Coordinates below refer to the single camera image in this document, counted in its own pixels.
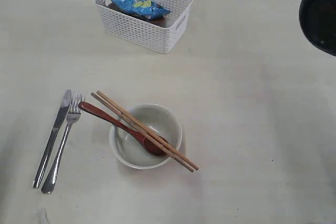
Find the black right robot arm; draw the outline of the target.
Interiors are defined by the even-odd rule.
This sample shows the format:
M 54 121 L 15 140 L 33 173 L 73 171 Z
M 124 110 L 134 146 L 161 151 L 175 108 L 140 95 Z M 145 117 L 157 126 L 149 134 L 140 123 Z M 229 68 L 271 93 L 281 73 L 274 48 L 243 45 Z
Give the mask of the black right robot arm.
M 298 17 L 307 40 L 335 56 L 335 0 L 302 0 Z

